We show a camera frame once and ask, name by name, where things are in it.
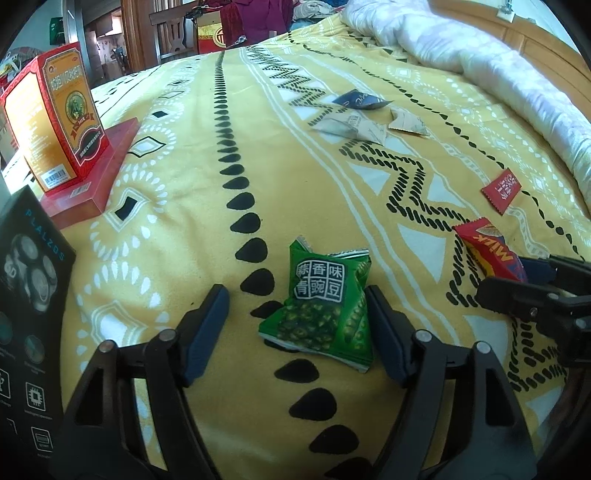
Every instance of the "wooden door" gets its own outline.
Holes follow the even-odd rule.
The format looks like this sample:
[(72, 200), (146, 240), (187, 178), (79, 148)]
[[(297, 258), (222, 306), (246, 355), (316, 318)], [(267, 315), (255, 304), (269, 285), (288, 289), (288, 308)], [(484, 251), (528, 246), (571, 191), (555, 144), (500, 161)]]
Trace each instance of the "wooden door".
[(121, 0), (127, 56), (134, 72), (156, 66), (158, 54), (168, 53), (170, 48), (166, 25), (153, 27), (150, 13), (178, 7), (182, 3), (182, 0)]

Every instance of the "red box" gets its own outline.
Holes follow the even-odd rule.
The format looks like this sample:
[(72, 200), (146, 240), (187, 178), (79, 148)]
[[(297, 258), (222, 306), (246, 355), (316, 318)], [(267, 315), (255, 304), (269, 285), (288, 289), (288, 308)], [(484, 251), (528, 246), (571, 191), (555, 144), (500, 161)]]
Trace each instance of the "red box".
[(109, 145), (86, 181), (41, 198), (41, 206), (60, 230), (105, 211), (113, 182), (138, 130), (137, 118), (108, 128)]
[(0, 96), (0, 104), (44, 192), (83, 181), (107, 148), (79, 43), (31, 60)]
[(197, 19), (197, 42), (199, 54), (226, 49), (219, 11), (203, 14)]

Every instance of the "barcode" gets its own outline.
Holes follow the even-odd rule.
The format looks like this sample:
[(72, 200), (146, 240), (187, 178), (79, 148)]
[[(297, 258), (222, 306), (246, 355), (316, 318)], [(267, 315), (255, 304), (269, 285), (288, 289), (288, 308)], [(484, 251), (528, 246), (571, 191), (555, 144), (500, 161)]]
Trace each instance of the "barcode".
[(88, 192), (88, 189), (90, 188), (90, 184), (91, 183), (92, 182), (90, 181), (88, 183), (85, 183), (83, 186), (74, 189), (72, 191), (72, 193), (70, 193), (70, 198), (74, 198), (74, 197), (76, 197), (76, 196), (78, 196), (78, 195), (80, 195), (80, 194), (82, 194), (84, 192)]
[(41, 176), (41, 179), (43, 180), (43, 183), (45, 183), (48, 189), (52, 189), (53, 187), (57, 187), (65, 181), (70, 180), (70, 176), (68, 175), (68, 172), (62, 164), (46, 172), (44, 175)]

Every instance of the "shaver image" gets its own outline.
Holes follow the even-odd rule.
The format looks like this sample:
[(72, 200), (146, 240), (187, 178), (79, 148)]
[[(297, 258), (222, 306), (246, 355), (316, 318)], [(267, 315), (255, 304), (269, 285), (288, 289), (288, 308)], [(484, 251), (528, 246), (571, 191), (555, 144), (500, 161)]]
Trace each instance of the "shaver image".
[(47, 311), (57, 289), (56, 269), (30, 237), (19, 234), (12, 239), (4, 273), (12, 291), (20, 294), (37, 313)]

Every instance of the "candy wrapper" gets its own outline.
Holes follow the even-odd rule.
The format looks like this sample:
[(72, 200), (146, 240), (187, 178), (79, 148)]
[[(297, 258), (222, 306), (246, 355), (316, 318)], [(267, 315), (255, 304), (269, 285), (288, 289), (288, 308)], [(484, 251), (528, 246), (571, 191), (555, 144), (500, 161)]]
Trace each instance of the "candy wrapper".
[(429, 134), (425, 123), (413, 113), (397, 106), (390, 106), (390, 110), (392, 111), (392, 121), (388, 128), (420, 135)]
[(357, 138), (383, 145), (386, 141), (386, 126), (366, 119), (361, 113), (329, 113), (315, 124), (314, 130), (345, 138)]
[(527, 282), (519, 257), (509, 250), (505, 238), (488, 218), (457, 225), (454, 229), (487, 277)]
[(521, 190), (519, 181), (513, 175), (513, 172), (506, 168), (503, 173), (484, 187), (481, 192), (484, 193), (492, 206), (501, 215), (509, 208), (511, 201)]
[(392, 100), (384, 100), (375, 95), (351, 90), (333, 100), (333, 103), (338, 103), (339, 105), (355, 110), (377, 110), (392, 103)]

